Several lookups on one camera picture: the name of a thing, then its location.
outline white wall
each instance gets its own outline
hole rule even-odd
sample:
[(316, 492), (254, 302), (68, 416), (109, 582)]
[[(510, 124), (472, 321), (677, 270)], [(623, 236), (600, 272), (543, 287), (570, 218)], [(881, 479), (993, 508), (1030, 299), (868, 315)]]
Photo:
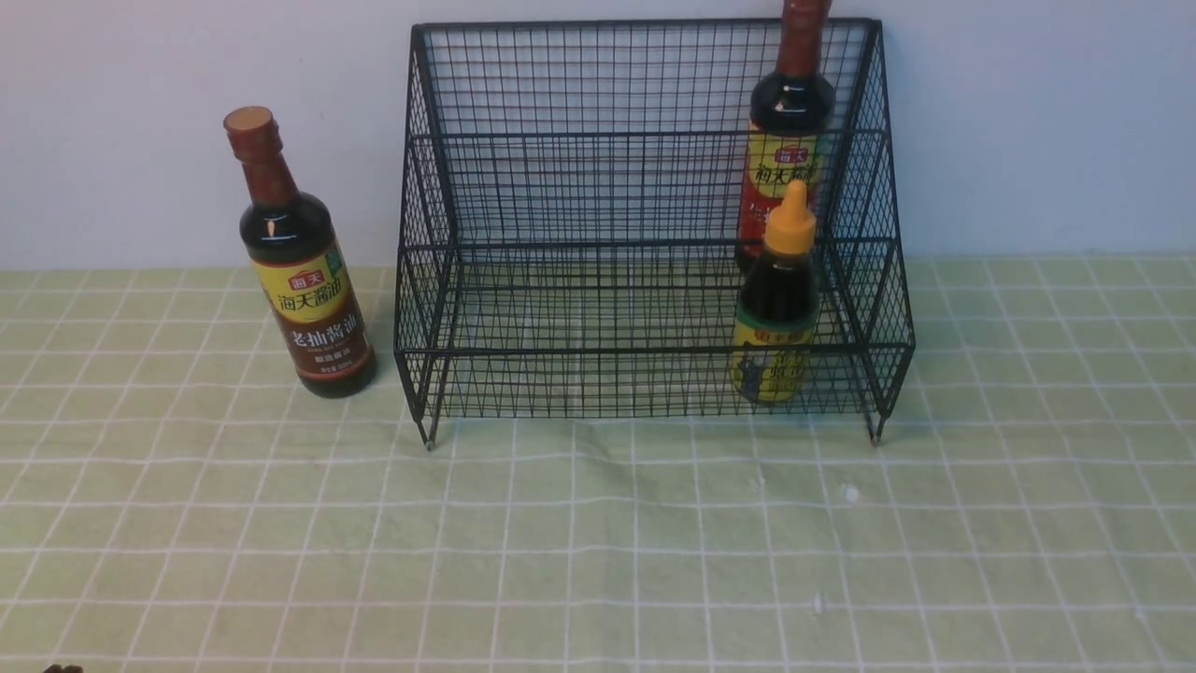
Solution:
[[(393, 263), (411, 23), (779, 0), (5, 0), (0, 268), (244, 263), (220, 122), (275, 109), (350, 263)], [(836, 0), (885, 20), (909, 253), (1196, 249), (1196, 0)]]

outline yellow label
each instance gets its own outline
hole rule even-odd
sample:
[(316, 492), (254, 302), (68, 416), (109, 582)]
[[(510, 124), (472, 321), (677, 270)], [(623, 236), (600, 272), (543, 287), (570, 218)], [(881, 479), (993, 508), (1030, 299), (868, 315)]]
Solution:
[[(736, 319), (737, 347), (793, 347), (813, 341), (813, 329), (773, 330)], [(731, 356), (731, 384), (752, 403), (775, 405), (797, 394), (805, 377), (800, 351), (739, 351)]]
[[(751, 129), (759, 129), (752, 124)], [(748, 170), (756, 190), (769, 198), (785, 196), (785, 186), (805, 181), (810, 194), (822, 181), (823, 158), (817, 152), (818, 136), (782, 137), (752, 133), (748, 140)]]
[(270, 265), (255, 261), (254, 267), (274, 308), (292, 322), (324, 319), (349, 295), (349, 274), (335, 243), (305, 262)]

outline red logo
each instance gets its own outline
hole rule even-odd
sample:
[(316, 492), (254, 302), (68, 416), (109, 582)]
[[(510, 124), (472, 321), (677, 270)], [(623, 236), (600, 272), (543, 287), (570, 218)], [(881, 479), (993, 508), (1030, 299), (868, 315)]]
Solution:
[(287, 282), (291, 283), (292, 289), (307, 289), (324, 282), (324, 271), (319, 269), (300, 270), (292, 275)]
[(773, 159), (779, 164), (804, 164), (810, 160), (807, 147), (781, 147), (773, 154)]

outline dark soy sauce bottle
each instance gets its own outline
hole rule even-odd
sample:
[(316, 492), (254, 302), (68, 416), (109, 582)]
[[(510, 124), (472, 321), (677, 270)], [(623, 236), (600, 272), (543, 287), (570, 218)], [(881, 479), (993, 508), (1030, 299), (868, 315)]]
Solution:
[(240, 108), (224, 126), (252, 201), (240, 216), (240, 238), (299, 381), (322, 398), (352, 396), (373, 381), (378, 363), (332, 218), (295, 186), (270, 110)]

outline dark liquid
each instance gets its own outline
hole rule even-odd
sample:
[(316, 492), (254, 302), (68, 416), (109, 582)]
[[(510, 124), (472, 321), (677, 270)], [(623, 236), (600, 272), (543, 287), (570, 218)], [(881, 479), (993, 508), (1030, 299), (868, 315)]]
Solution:
[[(751, 122), (769, 135), (818, 135), (830, 126), (834, 110), (835, 88), (820, 74), (786, 77), (774, 71), (751, 92)], [(810, 194), (813, 198), (817, 191)], [(736, 263), (742, 273), (748, 273), (755, 261), (752, 250), (736, 247)]]
[[(274, 232), (269, 222), (274, 222)], [(300, 191), (285, 206), (255, 203), (240, 215), (240, 239), (249, 256), (269, 264), (293, 264), (315, 257), (336, 239), (332, 218), (319, 198)], [(378, 362), (371, 350), (366, 363), (342, 379), (311, 380), (304, 387), (321, 398), (347, 398), (373, 381)]]
[(739, 289), (739, 306), (767, 324), (813, 320), (818, 314), (818, 280), (813, 257), (777, 255), (765, 247), (744, 279), (743, 288)]

